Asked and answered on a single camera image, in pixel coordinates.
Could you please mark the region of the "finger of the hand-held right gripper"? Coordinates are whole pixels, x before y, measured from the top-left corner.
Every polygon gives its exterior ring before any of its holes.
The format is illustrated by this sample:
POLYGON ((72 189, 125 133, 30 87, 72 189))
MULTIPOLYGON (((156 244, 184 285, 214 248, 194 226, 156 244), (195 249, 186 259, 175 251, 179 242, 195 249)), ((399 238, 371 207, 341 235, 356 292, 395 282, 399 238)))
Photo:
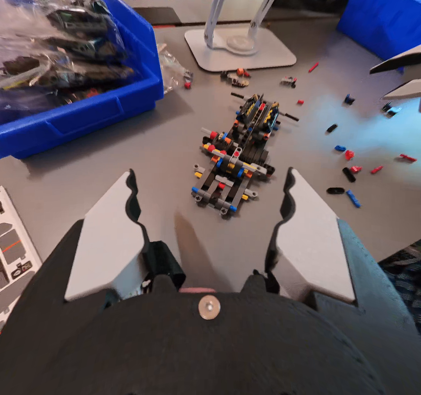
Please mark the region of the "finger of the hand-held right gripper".
POLYGON ((370 74, 397 70, 398 68, 420 65, 421 63, 421 45, 415 46, 408 51, 400 53, 390 59, 370 69, 370 74))
POLYGON ((413 79, 381 97, 382 100, 401 100, 421 96, 421 79, 413 79))

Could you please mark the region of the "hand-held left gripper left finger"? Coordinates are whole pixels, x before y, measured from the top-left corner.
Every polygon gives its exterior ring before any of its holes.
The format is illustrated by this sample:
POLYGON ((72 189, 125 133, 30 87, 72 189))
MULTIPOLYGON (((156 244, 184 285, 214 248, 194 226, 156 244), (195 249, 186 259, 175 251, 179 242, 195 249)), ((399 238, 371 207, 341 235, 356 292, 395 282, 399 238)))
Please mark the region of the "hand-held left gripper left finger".
POLYGON ((138 186, 132 169, 124 172, 83 219, 64 298, 75 301, 110 291, 119 299, 148 292, 157 276, 168 276, 177 290, 185 273, 163 241, 150 241, 140 223, 138 186))

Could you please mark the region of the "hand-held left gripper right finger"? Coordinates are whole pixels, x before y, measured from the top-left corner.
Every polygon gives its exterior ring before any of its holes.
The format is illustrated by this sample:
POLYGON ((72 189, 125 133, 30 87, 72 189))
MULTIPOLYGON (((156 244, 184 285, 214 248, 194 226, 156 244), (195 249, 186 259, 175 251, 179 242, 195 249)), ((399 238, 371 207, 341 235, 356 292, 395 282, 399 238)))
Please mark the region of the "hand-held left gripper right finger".
POLYGON ((275 225, 265 260, 281 296, 304 301, 319 292, 355 302, 338 216, 297 169, 287 171, 281 221, 275 225))

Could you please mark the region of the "lego car chassis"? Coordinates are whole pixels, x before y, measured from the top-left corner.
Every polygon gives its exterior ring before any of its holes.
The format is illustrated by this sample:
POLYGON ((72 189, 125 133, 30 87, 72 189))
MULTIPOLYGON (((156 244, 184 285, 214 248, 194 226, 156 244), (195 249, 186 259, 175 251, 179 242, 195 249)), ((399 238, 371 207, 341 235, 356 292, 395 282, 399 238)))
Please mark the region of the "lego car chassis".
POLYGON ((299 121, 281 112, 279 103, 265 100, 263 94, 231 92, 231 96, 242 101, 231 128, 220 132, 201 129, 200 150, 210 157, 210 165, 194 165, 198 182, 191 190, 197 205, 213 207, 222 217, 234 215, 241 201, 258 197, 249 188, 253 180, 268 181, 274 174, 275 168, 267 161, 266 144, 278 130, 280 119, 299 121))

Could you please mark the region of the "lego sticker sheet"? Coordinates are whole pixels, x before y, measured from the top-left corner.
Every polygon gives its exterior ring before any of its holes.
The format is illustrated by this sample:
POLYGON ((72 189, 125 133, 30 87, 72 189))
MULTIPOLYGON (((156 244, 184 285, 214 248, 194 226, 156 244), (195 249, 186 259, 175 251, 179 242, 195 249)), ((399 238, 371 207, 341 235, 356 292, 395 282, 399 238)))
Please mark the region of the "lego sticker sheet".
POLYGON ((1 186, 0 331, 41 265, 41 258, 7 190, 1 186))

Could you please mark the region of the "clear bags of lego parts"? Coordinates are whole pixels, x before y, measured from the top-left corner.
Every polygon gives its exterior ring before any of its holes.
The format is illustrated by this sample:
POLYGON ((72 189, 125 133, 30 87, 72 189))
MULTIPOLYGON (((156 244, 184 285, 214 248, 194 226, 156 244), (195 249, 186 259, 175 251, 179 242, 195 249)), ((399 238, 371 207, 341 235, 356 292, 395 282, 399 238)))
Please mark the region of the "clear bags of lego parts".
POLYGON ((47 111, 138 75, 103 0, 1 0, 1 112, 47 111))

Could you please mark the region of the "large blue storage bin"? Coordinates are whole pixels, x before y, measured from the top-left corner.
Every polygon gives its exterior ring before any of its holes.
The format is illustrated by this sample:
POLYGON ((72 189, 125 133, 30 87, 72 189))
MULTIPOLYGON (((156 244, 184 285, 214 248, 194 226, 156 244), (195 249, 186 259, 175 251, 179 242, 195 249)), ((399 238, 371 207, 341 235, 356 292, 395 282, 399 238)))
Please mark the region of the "large blue storage bin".
POLYGON ((23 159, 155 108, 164 87, 155 32, 122 0, 103 0, 140 79, 79 102, 1 125, 0 156, 23 159))

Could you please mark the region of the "round white stand disc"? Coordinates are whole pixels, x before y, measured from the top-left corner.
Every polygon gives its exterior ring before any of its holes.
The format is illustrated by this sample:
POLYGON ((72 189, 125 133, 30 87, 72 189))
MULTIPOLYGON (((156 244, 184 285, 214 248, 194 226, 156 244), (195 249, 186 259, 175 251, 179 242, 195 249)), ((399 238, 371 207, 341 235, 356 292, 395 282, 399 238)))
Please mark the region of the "round white stand disc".
POLYGON ((257 53, 255 39, 249 36, 232 35, 227 38, 227 50, 240 56, 250 56, 257 53))

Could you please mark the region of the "small clear plastic bag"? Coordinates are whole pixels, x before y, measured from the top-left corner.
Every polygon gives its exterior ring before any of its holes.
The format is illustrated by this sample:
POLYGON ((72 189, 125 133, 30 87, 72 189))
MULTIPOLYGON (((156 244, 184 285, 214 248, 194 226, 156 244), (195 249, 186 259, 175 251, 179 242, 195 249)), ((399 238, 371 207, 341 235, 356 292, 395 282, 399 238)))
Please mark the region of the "small clear plastic bag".
POLYGON ((157 43, 164 94, 184 88, 186 81, 193 81, 193 73, 183 67, 167 48, 166 43, 157 43))

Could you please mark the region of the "grey stand base plate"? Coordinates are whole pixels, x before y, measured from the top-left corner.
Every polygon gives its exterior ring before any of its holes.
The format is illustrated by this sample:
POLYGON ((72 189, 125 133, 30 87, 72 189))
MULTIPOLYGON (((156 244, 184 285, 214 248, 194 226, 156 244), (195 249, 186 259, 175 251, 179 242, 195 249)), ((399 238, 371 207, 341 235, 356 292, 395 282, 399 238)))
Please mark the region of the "grey stand base plate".
POLYGON ((199 67, 208 72, 292 66, 296 63, 296 56, 287 46, 273 32, 261 27, 257 32, 253 54, 232 52, 227 41, 232 37, 246 36, 247 31, 247 26, 239 24, 216 28, 213 48, 205 42, 204 29, 188 30, 184 37, 199 67))

